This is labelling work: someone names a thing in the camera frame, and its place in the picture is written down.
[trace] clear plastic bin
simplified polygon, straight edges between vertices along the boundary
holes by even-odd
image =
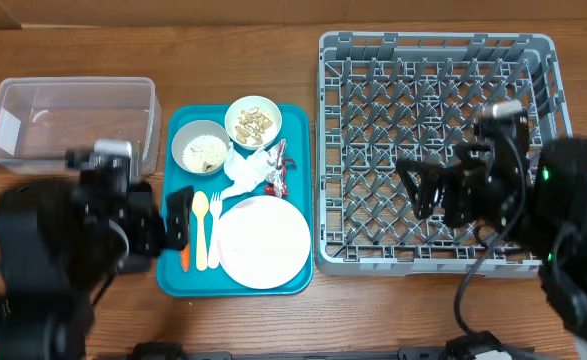
[[[155,172],[162,108],[148,78],[52,77],[0,84],[0,164],[21,174],[64,172],[70,148],[129,141]]]

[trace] fork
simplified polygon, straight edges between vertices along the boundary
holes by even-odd
[[[217,250],[217,238],[215,236],[215,228],[222,215],[222,198],[220,193],[214,193],[211,197],[209,205],[209,212],[213,217],[213,227],[211,228],[211,244],[209,245],[209,268],[215,269],[220,265],[220,254]]]

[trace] white bowl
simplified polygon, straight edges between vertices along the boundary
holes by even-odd
[[[271,115],[273,126],[266,129],[265,134],[262,135],[263,144],[253,145],[253,139],[249,139],[246,144],[241,144],[235,137],[237,134],[235,126],[240,123],[238,118],[240,117],[242,110],[249,111],[254,107],[257,107],[260,112],[266,112]],[[273,143],[273,140],[275,140],[280,133],[280,129],[282,129],[282,113],[273,101],[265,97],[255,95],[245,96],[236,100],[226,111],[226,115],[224,116],[224,126],[226,127],[226,132],[229,134],[229,137],[241,147],[248,150],[257,150],[260,146],[266,148]]]
[[[226,144],[226,150],[228,151],[229,142],[231,142],[231,140],[220,124],[210,120],[196,120],[182,126],[182,128],[175,133],[173,142],[171,143],[171,154],[173,154],[173,160],[175,160],[175,162],[185,171],[195,175],[212,175],[224,167],[224,162],[215,169],[211,169],[207,172],[191,171],[187,169],[184,164],[184,149],[186,149],[186,146],[191,141],[202,135],[211,135],[222,140],[222,142]]]

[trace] white napkin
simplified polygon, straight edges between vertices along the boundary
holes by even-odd
[[[233,185],[222,191],[222,200],[253,191],[273,170],[268,160],[269,154],[264,151],[264,146],[245,159],[235,151],[233,143],[230,143],[224,160],[224,173],[233,180]]]

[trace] gray crate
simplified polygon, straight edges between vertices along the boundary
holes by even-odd
[[[469,225],[442,212],[418,221],[398,157],[453,159],[485,104],[520,99],[531,153],[571,136],[553,42],[545,35],[328,32],[320,38],[317,211],[320,271],[336,275],[465,273],[483,254]],[[500,248],[512,248],[503,244]],[[491,254],[478,273],[533,277],[540,261]]]

